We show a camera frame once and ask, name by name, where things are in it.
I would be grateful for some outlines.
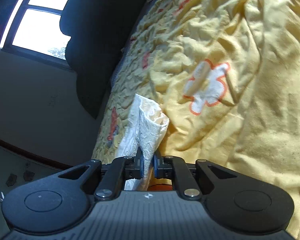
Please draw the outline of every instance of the white flower with orange outline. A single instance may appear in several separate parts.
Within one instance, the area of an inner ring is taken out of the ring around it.
[[[205,105],[212,107],[220,103],[226,94],[226,84],[222,80],[230,70],[229,63],[213,66],[208,59],[200,62],[195,68],[191,78],[184,87],[184,97],[191,99],[190,112],[200,115]],[[202,89],[207,80],[208,85]]]

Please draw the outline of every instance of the floor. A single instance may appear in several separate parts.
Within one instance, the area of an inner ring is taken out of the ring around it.
[[[1,212],[1,202],[12,189],[30,181],[44,178],[58,170],[15,155],[0,147],[0,239],[9,233]]]

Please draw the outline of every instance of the metal bolt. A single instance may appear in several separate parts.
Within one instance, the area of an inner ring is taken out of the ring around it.
[[[188,188],[184,191],[184,194],[188,197],[196,197],[200,194],[200,191],[195,188]]]
[[[102,198],[104,198],[104,197],[110,197],[111,194],[112,194],[112,191],[109,190],[109,189],[101,189],[101,190],[98,190],[98,191],[96,192],[96,195],[97,195],[98,197],[102,197]]]

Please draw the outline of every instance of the window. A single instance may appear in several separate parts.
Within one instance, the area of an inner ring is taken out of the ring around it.
[[[68,0],[19,0],[4,31],[0,48],[39,61],[69,68],[65,49],[69,36],[59,21]]]

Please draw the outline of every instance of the wrinkled yellow fabric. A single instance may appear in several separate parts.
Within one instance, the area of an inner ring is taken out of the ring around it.
[[[184,1],[157,1],[139,24],[93,157],[113,160],[134,93],[153,99],[170,118],[163,155],[205,158],[283,188],[295,204],[287,231],[300,240],[300,0]],[[230,70],[220,103],[195,115],[183,90],[204,59]],[[119,134],[109,148],[113,107]]]

